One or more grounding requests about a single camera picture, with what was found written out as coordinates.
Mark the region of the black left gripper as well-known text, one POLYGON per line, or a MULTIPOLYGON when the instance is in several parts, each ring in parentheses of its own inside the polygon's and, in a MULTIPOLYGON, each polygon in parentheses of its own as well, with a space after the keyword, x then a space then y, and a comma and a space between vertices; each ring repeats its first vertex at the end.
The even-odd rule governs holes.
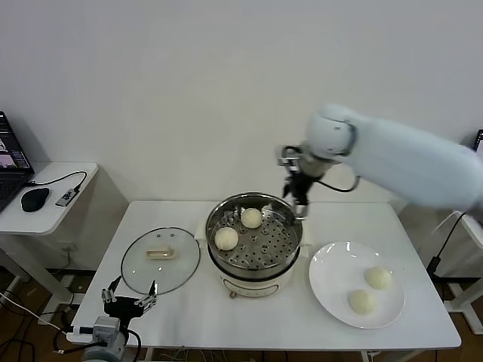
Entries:
POLYGON ((104 312, 112 318, 118 318, 120 321, 130 321, 133 318, 142 317, 144 312, 147 312, 156 304, 157 282, 152 281, 147 296, 142 299, 125 296, 115 297, 115 290, 121 279, 122 277, 118 276, 107 288, 102 289, 101 299, 104 303, 104 312))

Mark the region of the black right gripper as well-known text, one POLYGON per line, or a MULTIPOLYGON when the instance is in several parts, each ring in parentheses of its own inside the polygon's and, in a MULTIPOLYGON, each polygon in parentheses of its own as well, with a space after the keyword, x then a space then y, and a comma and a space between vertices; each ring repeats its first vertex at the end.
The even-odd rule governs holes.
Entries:
POLYGON ((314 178, 304 173, 291 172, 285 180, 282 197, 291 195, 294 202, 293 214, 295 220, 305 220, 308 215, 308 193, 312 188, 314 178))

